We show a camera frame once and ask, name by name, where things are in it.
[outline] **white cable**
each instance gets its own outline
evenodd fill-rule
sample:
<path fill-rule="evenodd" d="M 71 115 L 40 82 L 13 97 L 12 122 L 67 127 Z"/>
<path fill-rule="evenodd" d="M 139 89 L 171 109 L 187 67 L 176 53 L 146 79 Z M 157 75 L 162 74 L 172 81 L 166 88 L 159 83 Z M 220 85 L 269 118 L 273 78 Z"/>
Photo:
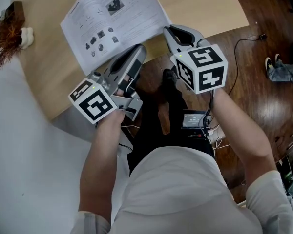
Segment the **white cable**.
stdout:
<path fill-rule="evenodd" d="M 212 128 L 213 131 L 217 130 L 217 128 L 219 127 L 219 124 L 217 126 L 215 126 L 214 128 Z"/>
<path fill-rule="evenodd" d="M 286 158 L 287 158 L 287 161 L 288 161 L 288 163 L 289 163 L 289 168 L 290 168 L 290 172 L 291 172 L 291 179 L 293 179 L 293 174 L 292 174 L 291 164 L 290 164 L 290 161 L 289 161 L 288 157 L 286 157 Z"/>
<path fill-rule="evenodd" d="M 215 150 L 215 148 L 213 147 L 213 145 L 211 144 L 211 141 L 210 141 L 210 139 L 208 138 L 208 137 L 206 137 L 208 140 L 209 140 L 209 143 L 210 143 L 210 145 L 211 145 L 211 147 L 213 148 L 213 150 L 214 150 L 214 157 L 216 157 L 216 150 Z"/>
<path fill-rule="evenodd" d="M 225 146 L 221 146 L 221 147 L 219 147 L 222 141 L 223 141 L 223 138 L 222 138 L 222 137 L 219 137 L 219 138 L 216 140 L 216 147 L 215 147 L 215 149 L 221 149 L 221 148 L 223 148 L 223 147 L 230 146 L 230 145 L 225 145 Z"/>
<path fill-rule="evenodd" d="M 122 127 L 136 127 L 136 128 L 140 128 L 140 127 L 137 127 L 137 126 L 134 126 L 134 125 L 130 125 L 130 126 L 121 126 Z"/>

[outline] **person's leg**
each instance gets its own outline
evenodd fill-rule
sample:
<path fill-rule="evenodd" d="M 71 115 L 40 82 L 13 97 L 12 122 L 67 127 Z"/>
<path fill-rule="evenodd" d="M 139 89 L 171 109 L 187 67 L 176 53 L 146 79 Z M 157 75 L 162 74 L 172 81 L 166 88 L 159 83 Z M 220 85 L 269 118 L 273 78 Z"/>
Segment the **person's leg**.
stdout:
<path fill-rule="evenodd" d="M 158 106 L 151 96 L 142 97 L 141 126 L 133 141 L 133 152 L 127 155 L 130 173 L 154 149 L 162 145 L 163 132 Z"/>
<path fill-rule="evenodd" d="M 162 91 L 169 103 L 170 133 L 174 134 L 181 130 L 183 122 L 183 110 L 188 109 L 182 93 L 176 88 L 177 76 L 170 69 L 163 72 Z"/>
<path fill-rule="evenodd" d="M 269 80 L 274 82 L 293 82 L 293 65 L 284 64 L 279 58 L 275 66 L 273 66 L 271 59 L 266 58 L 265 66 Z"/>
<path fill-rule="evenodd" d="M 165 146 L 181 146 L 199 150 L 211 155 L 214 151 L 212 145 L 206 138 L 187 137 L 183 134 L 181 127 L 183 122 L 183 110 L 188 109 L 182 98 L 182 93 L 176 88 L 176 75 L 169 69 L 163 72 L 162 91 L 166 101 L 169 103 L 170 134 L 165 136 Z"/>

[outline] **shoe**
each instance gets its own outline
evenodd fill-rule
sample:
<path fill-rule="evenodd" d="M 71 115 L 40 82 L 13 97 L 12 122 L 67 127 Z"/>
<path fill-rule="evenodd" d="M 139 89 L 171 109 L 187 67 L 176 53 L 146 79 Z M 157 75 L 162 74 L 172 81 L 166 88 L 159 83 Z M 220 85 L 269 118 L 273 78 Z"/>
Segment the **shoe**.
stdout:
<path fill-rule="evenodd" d="M 162 86 L 166 86 L 166 85 L 176 86 L 176 82 L 177 82 L 176 74 L 168 68 L 165 69 L 163 71 Z"/>
<path fill-rule="evenodd" d="M 281 60 L 281 56 L 279 54 L 275 54 L 274 56 L 274 64 L 277 64 L 277 61 Z"/>
<path fill-rule="evenodd" d="M 265 67 L 266 67 L 266 72 L 267 72 L 267 77 L 268 77 L 268 71 L 270 68 L 273 68 L 272 60 L 267 57 L 265 60 Z"/>

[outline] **paper document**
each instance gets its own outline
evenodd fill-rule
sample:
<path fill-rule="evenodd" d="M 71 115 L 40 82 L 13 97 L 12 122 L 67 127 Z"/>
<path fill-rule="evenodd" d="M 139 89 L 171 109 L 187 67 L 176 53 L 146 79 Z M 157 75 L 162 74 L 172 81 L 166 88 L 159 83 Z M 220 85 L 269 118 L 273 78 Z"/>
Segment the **paper document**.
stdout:
<path fill-rule="evenodd" d="M 77 0 L 61 23 L 85 75 L 171 24 L 158 0 Z"/>

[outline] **white t-shirt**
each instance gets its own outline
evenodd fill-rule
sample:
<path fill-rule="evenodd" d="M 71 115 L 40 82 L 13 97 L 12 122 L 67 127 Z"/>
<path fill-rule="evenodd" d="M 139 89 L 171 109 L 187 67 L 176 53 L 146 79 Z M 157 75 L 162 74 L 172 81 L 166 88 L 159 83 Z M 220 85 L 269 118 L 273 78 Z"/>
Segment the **white t-shirt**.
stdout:
<path fill-rule="evenodd" d="M 79 212 L 71 234 L 292 234 L 280 173 L 270 171 L 233 200 L 216 161 L 198 150 L 157 148 L 132 172 L 112 226 Z"/>

